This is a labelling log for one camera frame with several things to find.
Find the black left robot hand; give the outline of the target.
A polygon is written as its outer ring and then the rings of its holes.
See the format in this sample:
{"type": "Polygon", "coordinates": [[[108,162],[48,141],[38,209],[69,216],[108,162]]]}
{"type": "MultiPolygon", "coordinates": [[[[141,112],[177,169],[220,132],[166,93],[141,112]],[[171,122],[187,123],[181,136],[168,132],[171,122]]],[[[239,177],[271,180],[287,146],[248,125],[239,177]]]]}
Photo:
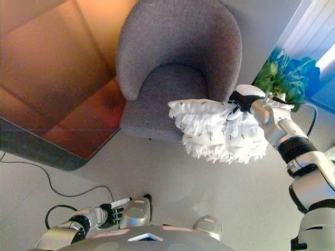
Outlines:
{"type": "Polygon", "coordinates": [[[132,197],[120,199],[112,203],[101,204],[100,207],[107,213],[107,218],[104,223],[99,227],[100,229],[107,229],[114,225],[118,225],[121,220],[124,205],[128,204],[132,197]]]}

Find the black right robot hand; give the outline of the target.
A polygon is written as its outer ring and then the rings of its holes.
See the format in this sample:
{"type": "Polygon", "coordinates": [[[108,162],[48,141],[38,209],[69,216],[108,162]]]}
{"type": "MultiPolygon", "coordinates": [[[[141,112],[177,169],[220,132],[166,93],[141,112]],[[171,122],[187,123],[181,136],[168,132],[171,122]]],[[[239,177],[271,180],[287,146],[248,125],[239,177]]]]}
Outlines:
{"type": "Polygon", "coordinates": [[[233,111],[227,120],[232,121],[240,117],[244,112],[250,113],[253,102],[264,99],[265,92],[253,85],[238,85],[228,99],[228,103],[234,105],[233,111]]]}

